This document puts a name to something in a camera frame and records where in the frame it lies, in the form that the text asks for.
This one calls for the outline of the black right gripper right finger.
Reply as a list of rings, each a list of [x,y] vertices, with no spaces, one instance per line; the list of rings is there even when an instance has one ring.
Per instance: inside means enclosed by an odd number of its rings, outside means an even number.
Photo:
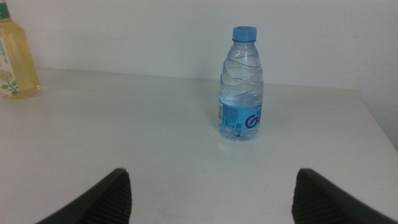
[[[301,224],[397,224],[309,168],[300,169],[296,176],[292,216]]]

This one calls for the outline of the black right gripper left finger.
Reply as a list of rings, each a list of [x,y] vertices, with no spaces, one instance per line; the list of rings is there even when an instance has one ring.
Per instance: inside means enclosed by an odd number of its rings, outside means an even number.
[[[128,224],[132,193],[126,169],[117,168],[78,198],[39,224]]]

